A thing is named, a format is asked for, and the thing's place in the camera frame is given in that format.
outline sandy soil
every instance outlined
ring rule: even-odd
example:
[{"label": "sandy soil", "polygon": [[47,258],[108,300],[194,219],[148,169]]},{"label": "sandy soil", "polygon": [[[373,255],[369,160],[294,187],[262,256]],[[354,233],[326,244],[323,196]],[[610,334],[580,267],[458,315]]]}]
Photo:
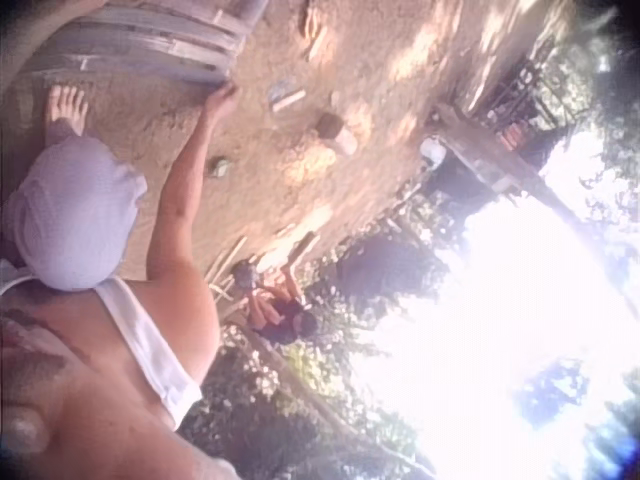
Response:
[{"label": "sandy soil", "polygon": [[[233,163],[227,177],[205,180],[193,246],[202,270],[241,235],[248,242],[240,256],[274,251],[275,262],[308,230],[322,234],[319,255],[371,222],[420,169],[420,126],[432,102],[455,91],[475,104],[531,48],[550,3],[317,0],[328,35],[308,63],[303,1],[272,1],[233,69],[243,89],[238,112],[210,147],[212,158]],[[43,95],[55,81],[87,91],[89,132],[146,175],[149,192],[122,266],[141,278],[160,189],[207,91],[130,74],[23,77],[2,111],[5,196],[41,148]],[[307,97],[273,114],[269,98],[282,86]],[[323,110],[345,118],[359,141],[354,156],[337,156],[314,137]]]}]

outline dark shirt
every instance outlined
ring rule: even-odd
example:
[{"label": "dark shirt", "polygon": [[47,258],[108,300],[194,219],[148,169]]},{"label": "dark shirt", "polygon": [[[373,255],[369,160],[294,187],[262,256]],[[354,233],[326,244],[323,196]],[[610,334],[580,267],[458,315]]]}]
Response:
[{"label": "dark shirt", "polygon": [[282,317],[278,325],[267,323],[262,330],[256,330],[262,337],[270,342],[280,345],[290,345],[298,339],[298,334],[293,330],[293,317],[304,311],[304,307],[297,300],[289,302],[275,298],[271,305]]}]

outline white tank top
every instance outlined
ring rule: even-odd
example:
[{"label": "white tank top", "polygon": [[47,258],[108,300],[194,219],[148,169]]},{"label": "white tank top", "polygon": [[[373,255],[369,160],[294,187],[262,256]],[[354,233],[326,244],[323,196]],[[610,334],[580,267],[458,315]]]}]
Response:
[{"label": "white tank top", "polygon": [[[16,269],[8,261],[0,259],[0,297],[30,280],[35,280],[35,276],[28,269]],[[191,406],[202,398],[200,387],[186,372],[154,321],[122,279],[109,278],[94,290],[109,311],[147,382],[173,418],[174,430],[177,430]]]}]

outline bright sunlight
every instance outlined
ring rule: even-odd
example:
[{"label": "bright sunlight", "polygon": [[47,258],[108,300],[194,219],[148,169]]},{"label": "bright sunlight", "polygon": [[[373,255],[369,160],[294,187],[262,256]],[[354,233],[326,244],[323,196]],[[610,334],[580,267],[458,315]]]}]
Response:
[{"label": "bright sunlight", "polygon": [[[587,135],[554,152],[546,179],[566,186],[558,194],[570,205],[584,203],[576,166],[597,168],[576,160],[596,162],[601,148]],[[580,478],[585,426],[606,420],[605,400],[630,394],[620,374],[640,364],[640,328],[601,266],[536,200],[489,205],[466,236],[467,258],[443,252],[452,274],[438,304],[406,300],[410,319],[386,318],[373,340],[391,358],[362,360],[359,376],[420,430],[442,480],[539,480],[557,464]],[[588,393],[534,430],[512,392],[560,357],[582,361]]]}]

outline hand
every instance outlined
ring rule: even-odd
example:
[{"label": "hand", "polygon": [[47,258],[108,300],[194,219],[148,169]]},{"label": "hand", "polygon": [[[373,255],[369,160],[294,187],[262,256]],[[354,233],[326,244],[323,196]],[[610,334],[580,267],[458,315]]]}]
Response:
[{"label": "hand", "polygon": [[232,82],[225,83],[204,102],[203,115],[211,120],[222,120],[231,115],[238,105],[239,91]]}]

